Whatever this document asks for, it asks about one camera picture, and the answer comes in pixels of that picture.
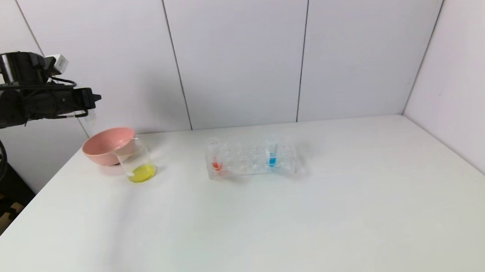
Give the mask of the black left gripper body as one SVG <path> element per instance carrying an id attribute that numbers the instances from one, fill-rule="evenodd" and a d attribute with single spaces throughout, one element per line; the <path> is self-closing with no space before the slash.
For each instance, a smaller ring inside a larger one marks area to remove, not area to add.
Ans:
<path id="1" fill-rule="evenodd" d="M 95 108 L 94 94 L 91 88 L 62 90 L 52 93 L 55 114 L 63 115 Z"/>

